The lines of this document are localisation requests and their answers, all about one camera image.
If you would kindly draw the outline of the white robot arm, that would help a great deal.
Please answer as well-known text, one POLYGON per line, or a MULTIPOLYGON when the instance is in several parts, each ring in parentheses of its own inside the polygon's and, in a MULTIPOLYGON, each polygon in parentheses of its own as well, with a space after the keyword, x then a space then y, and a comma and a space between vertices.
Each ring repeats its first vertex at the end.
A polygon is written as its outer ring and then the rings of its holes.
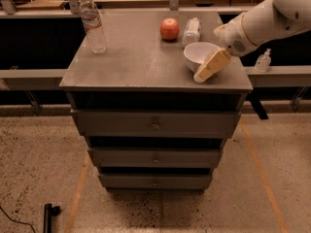
POLYGON ((203 83, 227 66, 231 57, 244 56, 266 42, 304 33, 310 27, 311 0, 264 0, 214 30, 220 48, 207 55, 193 79, 203 83))

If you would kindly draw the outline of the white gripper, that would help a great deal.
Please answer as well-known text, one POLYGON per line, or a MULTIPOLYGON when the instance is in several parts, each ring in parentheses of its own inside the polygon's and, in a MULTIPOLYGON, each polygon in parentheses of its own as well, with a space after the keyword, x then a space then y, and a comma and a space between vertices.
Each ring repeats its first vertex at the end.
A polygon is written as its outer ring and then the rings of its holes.
POLYGON ((245 13, 242 13, 230 22, 214 29, 214 34, 221 38, 225 49, 214 50, 204 59, 193 76, 197 83, 203 83, 221 71, 229 64, 232 55, 244 56, 259 47, 248 39, 244 31, 242 24, 244 15, 245 13))

